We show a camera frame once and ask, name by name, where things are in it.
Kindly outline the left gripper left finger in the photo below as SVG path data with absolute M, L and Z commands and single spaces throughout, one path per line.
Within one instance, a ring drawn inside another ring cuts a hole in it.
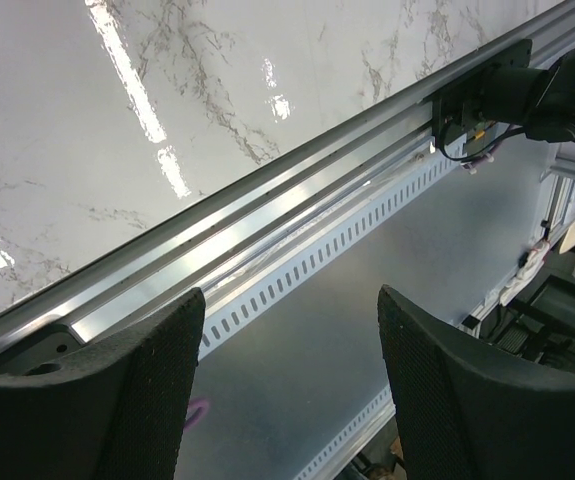
M 100 341 L 0 364 L 0 479 L 170 479 L 202 340 L 194 288 Z

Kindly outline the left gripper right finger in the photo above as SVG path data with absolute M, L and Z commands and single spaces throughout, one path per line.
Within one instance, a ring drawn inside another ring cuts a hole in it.
M 512 356 L 394 288 L 377 299 L 410 479 L 575 479 L 575 373 Z

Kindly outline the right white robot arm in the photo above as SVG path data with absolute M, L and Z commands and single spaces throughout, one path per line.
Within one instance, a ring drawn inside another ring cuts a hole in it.
M 520 40 L 434 94 L 432 134 L 442 154 L 463 136 L 477 142 L 493 124 L 508 126 L 478 151 L 448 159 L 474 164 L 518 135 L 575 144 L 575 48 L 545 69 L 529 65 L 531 53 L 532 42 Z

